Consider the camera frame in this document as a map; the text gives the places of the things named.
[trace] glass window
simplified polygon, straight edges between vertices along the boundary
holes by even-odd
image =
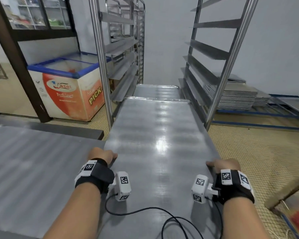
[[[47,29],[40,0],[0,0],[13,29]]]
[[[65,0],[43,0],[52,29],[71,29]]]

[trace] window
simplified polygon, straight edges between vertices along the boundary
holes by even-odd
[[[76,35],[68,0],[0,0],[0,2],[17,41]]]

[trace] hand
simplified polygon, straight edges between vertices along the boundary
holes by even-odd
[[[101,148],[92,148],[92,150],[89,152],[88,160],[92,160],[93,158],[104,159],[107,164],[110,164],[114,158],[117,158],[117,154],[113,153],[112,150],[104,151]]]
[[[239,162],[233,158],[223,160],[223,159],[217,159],[213,162],[207,161],[207,166],[215,167],[216,173],[220,173],[220,170],[222,169],[231,169],[231,170],[239,170],[241,171]]]

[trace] forearm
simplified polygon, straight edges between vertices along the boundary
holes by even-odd
[[[243,197],[224,204],[224,239],[270,239],[253,203]]]
[[[100,191],[95,185],[78,185],[43,239],[95,239],[100,201]]]

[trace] window frame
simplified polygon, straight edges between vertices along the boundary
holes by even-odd
[[[5,23],[10,30],[10,33],[13,39],[17,42],[21,41],[31,41],[31,40],[46,40],[46,39],[58,39],[58,38],[67,38],[67,37],[77,37],[73,14],[70,6],[69,0],[65,0],[66,10],[68,12],[69,22],[71,29],[52,29],[48,21],[48,16],[46,9],[43,4],[43,0],[40,0],[39,6],[42,10],[44,23],[46,24],[47,29],[36,30],[36,29],[13,29],[8,16],[6,15],[2,3],[0,1],[0,12],[5,20]]]

